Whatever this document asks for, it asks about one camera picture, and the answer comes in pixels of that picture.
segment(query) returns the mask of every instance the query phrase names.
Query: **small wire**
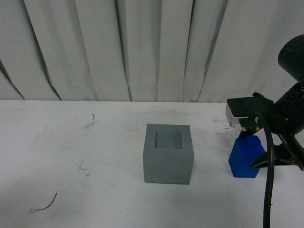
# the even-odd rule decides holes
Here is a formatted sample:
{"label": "small wire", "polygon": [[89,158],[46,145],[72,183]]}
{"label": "small wire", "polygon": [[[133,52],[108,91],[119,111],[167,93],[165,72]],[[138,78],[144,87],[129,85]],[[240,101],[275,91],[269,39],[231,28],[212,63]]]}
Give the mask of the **small wire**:
{"label": "small wire", "polygon": [[52,202],[50,203],[50,205],[48,205],[46,208],[43,208],[43,209],[35,209],[34,211],[36,211],[36,210],[45,210],[45,209],[47,209],[49,206],[51,206],[51,205],[53,204],[53,202],[54,202],[54,200],[55,200],[55,198],[56,198],[56,195],[57,195],[57,192],[56,192],[56,194],[55,194],[55,196],[54,196]]}
{"label": "small wire", "polygon": [[267,141],[267,181],[265,187],[265,197],[264,197],[264,212],[263,212],[263,228],[270,227],[270,210],[271,210],[271,197],[272,189],[274,184],[275,176],[275,145],[272,139],[270,128],[261,113],[255,113],[255,116],[259,118],[261,122]]}

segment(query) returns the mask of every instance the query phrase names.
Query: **blue object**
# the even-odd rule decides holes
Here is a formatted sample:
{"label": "blue object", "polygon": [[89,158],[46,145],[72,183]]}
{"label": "blue object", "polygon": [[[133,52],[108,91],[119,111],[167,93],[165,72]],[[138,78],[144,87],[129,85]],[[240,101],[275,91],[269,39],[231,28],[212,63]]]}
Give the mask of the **blue object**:
{"label": "blue object", "polygon": [[265,153],[260,139],[255,135],[237,138],[229,157],[229,165],[234,177],[255,178],[260,169],[249,166]]}

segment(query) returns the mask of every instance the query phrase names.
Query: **white curtain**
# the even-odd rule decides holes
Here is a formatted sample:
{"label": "white curtain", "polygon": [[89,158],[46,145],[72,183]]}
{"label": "white curtain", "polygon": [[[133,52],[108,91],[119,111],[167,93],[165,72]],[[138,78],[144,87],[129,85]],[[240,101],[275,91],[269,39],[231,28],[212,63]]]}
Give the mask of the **white curtain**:
{"label": "white curtain", "polygon": [[4,0],[0,99],[276,100],[304,1]]}

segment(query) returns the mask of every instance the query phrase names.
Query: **white table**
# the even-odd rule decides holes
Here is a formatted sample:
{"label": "white table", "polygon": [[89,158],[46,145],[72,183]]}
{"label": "white table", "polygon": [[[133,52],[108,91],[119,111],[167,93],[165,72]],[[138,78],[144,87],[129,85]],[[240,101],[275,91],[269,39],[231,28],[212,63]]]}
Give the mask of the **white table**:
{"label": "white table", "polygon": [[[225,104],[0,101],[0,117],[2,228],[262,227],[266,169],[232,176]],[[190,185],[144,183],[148,123],[190,125]],[[303,227],[303,190],[298,167],[275,168],[272,227]]]}

